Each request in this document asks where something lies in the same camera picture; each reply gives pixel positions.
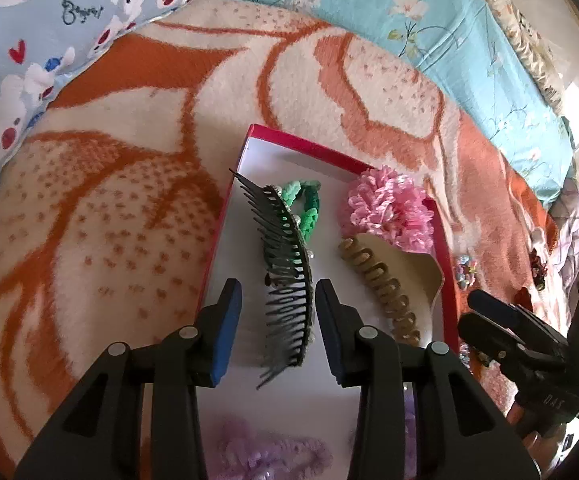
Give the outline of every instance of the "floral pattern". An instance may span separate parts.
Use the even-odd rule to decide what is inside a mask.
[[[485,0],[249,1],[312,14],[408,60],[505,150],[509,163],[543,202],[560,192],[572,161],[569,135]],[[377,66],[368,66],[367,77],[378,78],[377,71]],[[539,141],[540,157],[532,160],[528,154]]]

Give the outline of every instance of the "pink flower hair clip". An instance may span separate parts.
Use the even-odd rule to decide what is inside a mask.
[[[343,237],[370,233],[410,253],[429,253],[433,245],[433,212],[424,204],[427,193],[406,174],[388,166],[363,171],[349,184],[340,211]]]

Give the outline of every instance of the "black comb teeth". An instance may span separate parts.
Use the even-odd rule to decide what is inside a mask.
[[[270,286],[266,303],[268,333],[259,389],[285,368],[305,358],[313,323],[313,289],[309,257],[296,222],[272,186],[259,187],[232,171],[245,191],[263,240],[263,258]]]

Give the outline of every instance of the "green hair tie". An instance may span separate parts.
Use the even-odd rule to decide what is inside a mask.
[[[291,208],[294,201],[301,194],[305,198],[303,213],[294,217],[298,224],[298,231],[303,235],[305,243],[309,241],[318,220],[318,210],[320,208],[318,190],[320,187],[321,183],[317,180],[292,180],[285,184],[282,189],[277,187],[277,192],[288,209]]]

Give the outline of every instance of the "orange and white blanket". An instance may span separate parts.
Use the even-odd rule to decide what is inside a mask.
[[[196,0],[121,38],[63,90],[0,185],[0,470],[113,341],[149,345],[194,316],[251,123],[415,176],[478,285],[565,326],[553,222],[434,83],[355,35],[283,9]],[[460,308],[465,294],[456,291]],[[510,388],[481,377],[502,409]]]

